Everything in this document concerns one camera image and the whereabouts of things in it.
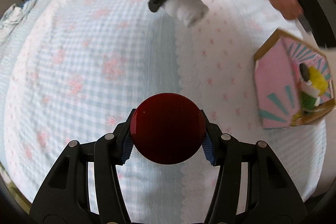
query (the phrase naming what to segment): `silver screw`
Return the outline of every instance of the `silver screw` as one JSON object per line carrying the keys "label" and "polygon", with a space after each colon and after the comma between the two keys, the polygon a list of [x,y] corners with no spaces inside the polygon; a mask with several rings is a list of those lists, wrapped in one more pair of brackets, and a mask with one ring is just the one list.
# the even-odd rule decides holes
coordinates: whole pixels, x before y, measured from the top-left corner
{"label": "silver screw", "polygon": [[114,138],[114,134],[113,133],[107,133],[105,135],[105,139],[107,139],[107,140],[112,140],[113,138]]}
{"label": "silver screw", "polygon": [[70,143],[69,143],[69,146],[70,147],[75,147],[76,145],[77,145],[77,141],[71,141]]}
{"label": "silver screw", "polygon": [[267,146],[267,143],[265,143],[264,141],[260,141],[258,142],[258,145],[261,147],[261,148],[265,148]]}
{"label": "silver screw", "polygon": [[225,141],[228,141],[229,139],[231,139],[231,136],[229,134],[222,134],[221,138]]}

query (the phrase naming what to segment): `dark red circle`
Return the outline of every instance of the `dark red circle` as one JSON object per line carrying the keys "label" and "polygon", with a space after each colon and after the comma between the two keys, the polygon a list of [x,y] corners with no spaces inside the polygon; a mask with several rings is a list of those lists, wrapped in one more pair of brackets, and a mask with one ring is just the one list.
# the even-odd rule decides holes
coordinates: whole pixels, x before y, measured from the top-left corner
{"label": "dark red circle", "polygon": [[175,93],[160,93],[143,101],[131,120],[135,147],[158,164],[178,164],[200,148],[205,122],[197,105]]}

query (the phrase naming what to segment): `white rolled sock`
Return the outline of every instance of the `white rolled sock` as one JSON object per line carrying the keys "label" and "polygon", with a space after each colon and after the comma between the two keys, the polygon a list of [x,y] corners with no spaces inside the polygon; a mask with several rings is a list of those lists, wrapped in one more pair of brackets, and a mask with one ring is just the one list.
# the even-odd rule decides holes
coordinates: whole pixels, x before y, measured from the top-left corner
{"label": "white rolled sock", "polygon": [[192,27],[203,19],[209,8],[201,0],[166,0],[163,6],[168,15]]}

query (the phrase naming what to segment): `mattress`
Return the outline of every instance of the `mattress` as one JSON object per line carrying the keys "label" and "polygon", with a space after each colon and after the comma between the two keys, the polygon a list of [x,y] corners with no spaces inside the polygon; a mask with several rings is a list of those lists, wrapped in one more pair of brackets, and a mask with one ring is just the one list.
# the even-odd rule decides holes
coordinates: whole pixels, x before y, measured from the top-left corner
{"label": "mattress", "polygon": [[[0,135],[9,174],[28,200],[70,140],[97,140],[161,92],[187,96],[239,141],[265,140],[302,199],[314,192],[325,122],[263,130],[253,85],[256,50],[278,27],[300,31],[267,0],[202,1],[210,12],[190,29],[162,9],[151,13],[148,0],[37,0],[15,25],[0,48]],[[134,149],[117,171],[139,223],[203,222],[218,174],[201,149],[177,165],[155,164]],[[244,192],[242,183],[238,213]],[[93,165],[89,194],[97,212]]]}

